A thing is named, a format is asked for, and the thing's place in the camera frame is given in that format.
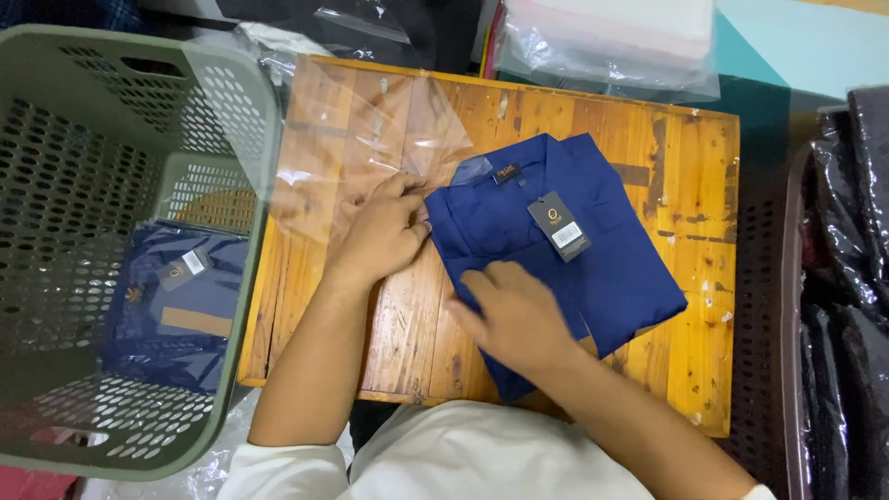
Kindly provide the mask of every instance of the wooden tabletop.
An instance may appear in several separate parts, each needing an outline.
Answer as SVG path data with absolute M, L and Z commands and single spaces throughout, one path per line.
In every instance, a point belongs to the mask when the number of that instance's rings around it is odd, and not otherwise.
M 590 133 L 621 173 L 639 219 L 689 302 L 686 312 L 641 333 L 607 361 L 709 436 L 728 435 L 737 117 L 359 61 L 301 62 L 238 382 L 264 384 L 341 238 L 336 201 L 350 191 L 372 190 L 386 172 L 379 164 L 429 164 L 424 173 L 430 182 L 446 185 L 456 161 L 473 151 L 503 148 L 539 133 L 559 140 Z M 448 101 L 453 112 L 430 104 L 436 97 Z M 448 113 L 465 132 L 441 118 Z M 334 132 L 319 134 L 313 130 L 318 127 Z M 351 133 L 382 139 L 375 147 L 348 139 Z M 452 157 L 423 157 L 422 150 L 409 154 L 431 133 L 451 137 L 455 150 L 464 136 L 472 148 Z M 379 147 L 399 141 L 401 149 Z M 315 181 L 293 182 L 295 171 Z M 359 398 L 423 405 L 497 401 L 471 337 L 441 308 L 451 296 L 450 279 L 430 243 L 409 269 L 380 285 L 371 299 L 375 307 L 368 318 Z

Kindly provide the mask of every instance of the person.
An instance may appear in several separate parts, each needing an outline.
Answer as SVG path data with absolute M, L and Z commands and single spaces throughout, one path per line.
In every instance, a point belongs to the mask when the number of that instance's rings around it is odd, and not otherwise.
M 262 390 L 220 500 L 774 499 L 677 411 L 580 348 L 553 294 L 513 262 L 461 277 L 484 316 L 457 301 L 446 309 L 576 424 L 475 401 L 402 406 L 347 471 L 334 443 L 356 394 L 369 296 L 430 232 L 412 223 L 424 184 L 397 173 L 345 202 L 348 233 Z

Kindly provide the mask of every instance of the barcode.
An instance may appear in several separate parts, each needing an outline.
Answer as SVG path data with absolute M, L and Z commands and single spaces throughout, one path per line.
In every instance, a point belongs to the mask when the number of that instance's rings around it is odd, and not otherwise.
M 201 263 L 201 260 L 197 258 L 194 250 L 183 255 L 182 260 L 185 261 L 185 265 L 188 266 L 188 269 L 191 270 L 191 274 L 193 275 L 204 270 L 204 265 Z
M 559 249 L 562 249 L 565 245 L 568 245 L 580 235 L 581 228 L 577 226 L 577 222 L 572 222 L 553 233 L 553 241 L 556 242 L 556 246 L 558 246 Z

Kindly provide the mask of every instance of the green laundry basket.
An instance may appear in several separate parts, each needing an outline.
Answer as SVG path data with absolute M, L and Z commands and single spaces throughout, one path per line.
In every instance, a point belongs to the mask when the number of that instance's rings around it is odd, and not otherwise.
M 0 464 L 156 480 L 225 421 L 280 112 L 237 52 L 106 31 L 0 32 Z M 96 341 L 134 226 L 250 236 L 216 396 L 99 373 Z

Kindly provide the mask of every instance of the forearm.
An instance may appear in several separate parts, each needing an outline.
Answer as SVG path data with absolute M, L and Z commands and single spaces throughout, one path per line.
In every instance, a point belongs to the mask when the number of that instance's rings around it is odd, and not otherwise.
M 248 441 L 336 442 L 355 399 L 370 290 L 335 270 L 325 273 L 262 390 Z
M 667 403 L 581 349 L 530 378 L 658 498 L 742 498 L 756 485 Z

